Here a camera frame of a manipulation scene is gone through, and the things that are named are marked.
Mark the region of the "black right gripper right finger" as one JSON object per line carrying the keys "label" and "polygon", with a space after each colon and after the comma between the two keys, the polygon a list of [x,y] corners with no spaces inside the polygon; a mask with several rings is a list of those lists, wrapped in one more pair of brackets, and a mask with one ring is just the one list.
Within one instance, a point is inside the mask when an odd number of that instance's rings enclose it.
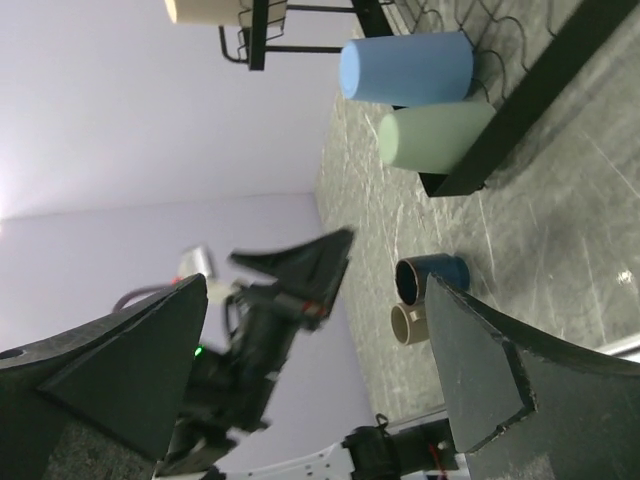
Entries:
{"label": "black right gripper right finger", "polygon": [[472,478],[638,478],[637,363],[547,334],[435,276],[425,307]]}

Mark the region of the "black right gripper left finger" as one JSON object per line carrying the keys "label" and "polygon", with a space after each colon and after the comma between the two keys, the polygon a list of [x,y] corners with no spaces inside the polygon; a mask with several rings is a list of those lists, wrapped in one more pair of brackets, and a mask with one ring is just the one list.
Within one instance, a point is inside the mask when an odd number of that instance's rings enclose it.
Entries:
{"label": "black right gripper left finger", "polygon": [[196,274],[2,351],[2,478],[151,478],[172,437],[207,304]]}

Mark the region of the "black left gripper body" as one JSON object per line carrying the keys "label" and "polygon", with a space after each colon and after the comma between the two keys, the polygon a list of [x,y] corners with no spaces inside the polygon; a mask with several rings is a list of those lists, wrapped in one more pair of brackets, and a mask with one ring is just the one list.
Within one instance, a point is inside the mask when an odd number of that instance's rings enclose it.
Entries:
{"label": "black left gripper body", "polygon": [[229,360],[286,360],[297,334],[315,332],[330,315],[330,288],[235,284],[222,301]]}

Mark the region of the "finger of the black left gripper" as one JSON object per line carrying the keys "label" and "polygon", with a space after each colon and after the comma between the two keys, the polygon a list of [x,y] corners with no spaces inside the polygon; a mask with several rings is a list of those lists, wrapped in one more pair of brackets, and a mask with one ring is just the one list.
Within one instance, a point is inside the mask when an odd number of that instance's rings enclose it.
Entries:
{"label": "finger of the black left gripper", "polygon": [[333,308],[354,237],[352,228],[340,228],[301,247],[300,295],[318,306],[318,315],[328,315]]}
{"label": "finger of the black left gripper", "polygon": [[305,284],[324,280],[321,249],[313,244],[273,252],[233,251],[229,260],[238,267],[278,280]]}

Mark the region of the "olive ceramic mug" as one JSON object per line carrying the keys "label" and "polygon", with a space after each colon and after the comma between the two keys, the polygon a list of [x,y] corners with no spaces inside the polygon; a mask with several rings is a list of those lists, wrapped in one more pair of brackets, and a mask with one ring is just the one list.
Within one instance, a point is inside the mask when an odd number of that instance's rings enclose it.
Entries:
{"label": "olive ceramic mug", "polygon": [[404,346],[429,340],[426,311],[422,305],[398,303],[391,309],[391,328],[398,342]]}

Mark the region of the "small green plastic tumbler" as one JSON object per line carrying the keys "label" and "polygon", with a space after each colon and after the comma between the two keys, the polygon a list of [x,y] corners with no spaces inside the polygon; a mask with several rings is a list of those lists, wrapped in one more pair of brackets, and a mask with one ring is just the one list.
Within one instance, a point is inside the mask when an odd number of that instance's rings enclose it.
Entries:
{"label": "small green plastic tumbler", "polygon": [[379,124],[380,161],[397,169],[447,175],[494,115],[493,106],[481,101],[395,110]]}

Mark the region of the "blue plastic tumbler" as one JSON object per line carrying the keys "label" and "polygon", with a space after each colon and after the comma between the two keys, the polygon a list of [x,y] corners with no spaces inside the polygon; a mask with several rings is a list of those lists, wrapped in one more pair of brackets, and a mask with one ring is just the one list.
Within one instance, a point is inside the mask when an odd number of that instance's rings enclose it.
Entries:
{"label": "blue plastic tumbler", "polygon": [[415,107],[463,100],[473,70],[460,31],[370,37],[342,48],[339,83],[349,100]]}

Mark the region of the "beige plastic tumbler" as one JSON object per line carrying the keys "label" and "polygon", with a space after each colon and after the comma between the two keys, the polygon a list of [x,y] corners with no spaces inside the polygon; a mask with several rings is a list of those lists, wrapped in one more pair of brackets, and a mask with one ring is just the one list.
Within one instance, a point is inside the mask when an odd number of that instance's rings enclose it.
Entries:
{"label": "beige plastic tumbler", "polygon": [[174,24],[251,27],[256,1],[239,0],[166,0],[169,18]]}

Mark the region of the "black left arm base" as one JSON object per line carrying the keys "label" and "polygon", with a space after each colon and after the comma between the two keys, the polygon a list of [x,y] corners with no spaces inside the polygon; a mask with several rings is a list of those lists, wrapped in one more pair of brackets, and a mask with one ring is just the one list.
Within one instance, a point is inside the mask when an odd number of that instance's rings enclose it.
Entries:
{"label": "black left arm base", "polygon": [[352,479],[401,479],[431,471],[439,479],[448,479],[460,470],[448,419],[396,433],[388,431],[389,421],[383,414],[376,415],[376,422],[376,426],[356,428],[341,442],[353,462]]}

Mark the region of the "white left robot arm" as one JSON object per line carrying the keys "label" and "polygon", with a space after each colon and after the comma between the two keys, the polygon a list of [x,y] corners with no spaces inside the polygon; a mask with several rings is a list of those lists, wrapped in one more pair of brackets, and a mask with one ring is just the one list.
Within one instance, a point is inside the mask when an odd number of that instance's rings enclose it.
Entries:
{"label": "white left robot arm", "polygon": [[354,229],[343,227],[280,251],[230,254],[230,262],[273,281],[209,287],[223,307],[228,348],[197,346],[155,477],[204,473],[236,447],[229,431],[268,428],[263,414],[293,342],[300,332],[321,329],[331,315],[354,237]]}

